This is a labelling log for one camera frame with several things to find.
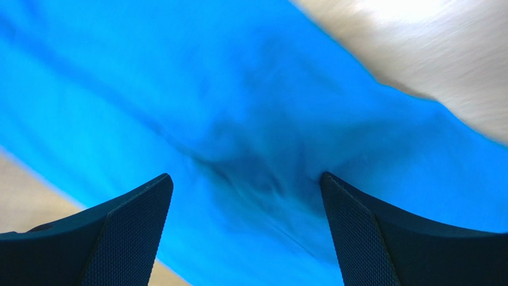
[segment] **wooden floor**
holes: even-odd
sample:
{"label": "wooden floor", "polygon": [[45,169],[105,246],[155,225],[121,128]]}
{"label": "wooden floor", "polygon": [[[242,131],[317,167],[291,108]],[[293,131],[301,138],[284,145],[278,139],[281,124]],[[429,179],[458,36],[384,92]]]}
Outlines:
{"label": "wooden floor", "polygon": [[[508,1],[295,0],[383,83],[508,142]],[[0,232],[79,209],[0,154]],[[156,263],[151,285],[185,285]]]}

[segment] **blue fabric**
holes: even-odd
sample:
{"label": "blue fabric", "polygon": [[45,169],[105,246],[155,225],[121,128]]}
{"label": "blue fabric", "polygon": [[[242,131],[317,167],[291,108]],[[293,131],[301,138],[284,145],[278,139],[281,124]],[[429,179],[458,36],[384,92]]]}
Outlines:
{"label": "blue fabric", "polygon": [[340,285],[326,170],[508,231],[506,147],[285,0],[2,0],[0,95],[0,144],[87,207],[169,173],[158,256],[193,285]]}

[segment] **beige floor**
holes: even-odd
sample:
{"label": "beige floor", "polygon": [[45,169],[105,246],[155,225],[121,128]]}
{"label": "beige floor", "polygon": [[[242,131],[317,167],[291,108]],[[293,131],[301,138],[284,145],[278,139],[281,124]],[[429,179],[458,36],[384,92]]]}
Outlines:
{"label": "beige floor", "polygon": [[[508,142],[508,1],[295,0],[383,83]],[[79,209],[0,155],[0,232]],[[151,285],[185,285],[156,264]]]}

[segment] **bright light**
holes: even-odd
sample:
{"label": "bright light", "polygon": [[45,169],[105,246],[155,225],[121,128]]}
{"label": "bright light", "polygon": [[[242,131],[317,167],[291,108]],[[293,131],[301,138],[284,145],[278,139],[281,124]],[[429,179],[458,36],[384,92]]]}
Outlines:
{"label": "bright light", "polygon": [[359,10],[369,11],[382,21],[420,22],[438,15],[446,0],[361,0]]}

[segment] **black plastic part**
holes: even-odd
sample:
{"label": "black plastic part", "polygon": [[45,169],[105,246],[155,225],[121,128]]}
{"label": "black plastic part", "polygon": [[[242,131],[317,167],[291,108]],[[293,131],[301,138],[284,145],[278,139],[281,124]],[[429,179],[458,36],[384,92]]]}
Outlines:
{"label": "black plastic part", "polygon": [[508,234],[425,219],[331,173],[321,193],[345,286],[508,285]]}
{"label": "black plastic part", "polygon": [[0,234],[0,285],[147,285],[172,193],[162,174],[29,232]]}

